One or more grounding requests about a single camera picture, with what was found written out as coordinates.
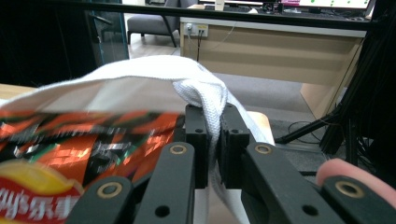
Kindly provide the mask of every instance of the wall socket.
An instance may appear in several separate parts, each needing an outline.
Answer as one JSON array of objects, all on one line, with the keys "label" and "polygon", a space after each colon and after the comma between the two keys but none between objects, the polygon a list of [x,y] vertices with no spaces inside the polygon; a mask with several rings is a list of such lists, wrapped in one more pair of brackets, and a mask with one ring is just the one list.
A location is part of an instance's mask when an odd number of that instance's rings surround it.
[{"label": "wall socket", "polygon": [[184,23],[184,35],[190,34],[190,36],[198,36],[199,31],[204,31],[202,36],[207,36],[209,30],[208,24],[197,24],[197,23]]}]

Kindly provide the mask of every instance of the monitor screen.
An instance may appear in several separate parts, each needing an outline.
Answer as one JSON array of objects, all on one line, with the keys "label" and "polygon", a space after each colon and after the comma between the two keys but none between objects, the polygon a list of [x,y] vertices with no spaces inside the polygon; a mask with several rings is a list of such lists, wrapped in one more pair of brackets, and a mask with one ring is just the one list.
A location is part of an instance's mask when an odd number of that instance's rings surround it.
[{"label": "monitor screen", "polygon": [[[199,4],[215,4],[216,0],[198,0]],[[239,5],[239,6],[244,6],[244,5],[262,5],[262,2],[272,2],[275,0],[224,0],[225,5]]]},{"label": "monitor screen", "polygon": [[296,7],[345,7],[362,8],[368,7],[370,0],[282,0],[285,6]]}]

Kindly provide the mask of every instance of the white towel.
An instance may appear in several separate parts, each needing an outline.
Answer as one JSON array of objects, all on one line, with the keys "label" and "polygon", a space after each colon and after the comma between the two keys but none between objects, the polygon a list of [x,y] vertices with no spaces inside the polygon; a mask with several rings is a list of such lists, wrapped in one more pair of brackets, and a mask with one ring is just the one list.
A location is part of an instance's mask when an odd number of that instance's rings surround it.
[{"label": "white towel", "polygon": [[[1,107],[38,111],[125,112],[155,109],[181,112],[186,102],[204,110],[207,130],[212,136],[208,150],[213,189],[240,223],[248,223],[240,190],[227,190],[220,184],[216,165],[219,117],[226,103],[237,106],[257,141],[269,141],[225,84],[191,59],[163,55],[110,63],[85,77],[51,84],[18,96]],[[207,222],[207,195],[208,189],[196,190],[194,223]]]}]

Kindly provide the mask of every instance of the office chair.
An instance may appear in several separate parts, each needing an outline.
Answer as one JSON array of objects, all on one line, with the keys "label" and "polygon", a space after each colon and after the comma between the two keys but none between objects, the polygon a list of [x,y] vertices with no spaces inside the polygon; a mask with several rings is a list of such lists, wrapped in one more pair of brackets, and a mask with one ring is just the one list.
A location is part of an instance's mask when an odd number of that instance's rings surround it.
[{"label": "office chair", "polygon": [[[197,0],[166,0],[164,7],[189,7],[196,4]],[[169,35],[172,42],[177,47],[173,32],[180,29],[180,18],[164,15],[133,15],[128,21],[128,45],[131,44],[131,34],[138,33],[141,36],[149,35]]]}]

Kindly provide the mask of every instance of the wooden desk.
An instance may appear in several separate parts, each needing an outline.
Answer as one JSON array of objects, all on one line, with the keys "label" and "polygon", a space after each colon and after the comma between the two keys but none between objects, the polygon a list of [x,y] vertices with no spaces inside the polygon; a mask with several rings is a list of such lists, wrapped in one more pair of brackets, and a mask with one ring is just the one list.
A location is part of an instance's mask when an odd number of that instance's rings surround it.
[{"label": "wooden desk", "polygon": [[35,88],[32,87],[22,87],[22,86],[13,86],[13,85],[7,85],[7,84],[0,84],[0,99],[10,99],[14,96],[17,96],[19,94],[28,92],[28,91],[34,91]]},{"label": "wooden desk", "polygon": [[214,73],[304,83],[301,94],[317,119],[333,110],[351,79],[366,34],[241,21],[180,21],[182,56],[195,60],[197,55],[196,37],[189,41],[184,24],[208,24],[208,37],[203,37],[199,54],[203,66]]}]

